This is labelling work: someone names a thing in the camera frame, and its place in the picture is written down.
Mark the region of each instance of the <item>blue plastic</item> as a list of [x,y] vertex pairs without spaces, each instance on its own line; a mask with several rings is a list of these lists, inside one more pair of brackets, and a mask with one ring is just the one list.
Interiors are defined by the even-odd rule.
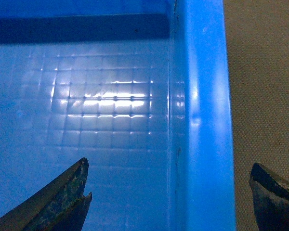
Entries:
[[221,0],[0,0],[0,25],[0,216],[87,157],[84,231],[236,230]]

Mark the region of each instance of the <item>container wall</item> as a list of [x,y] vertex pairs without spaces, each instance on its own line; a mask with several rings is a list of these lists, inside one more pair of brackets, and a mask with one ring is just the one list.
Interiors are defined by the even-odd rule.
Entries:
[[234,161],[223,2],[186,0],[186,230],[234,231]]
[[0,0],[0,18],[169,12],[169,0]]

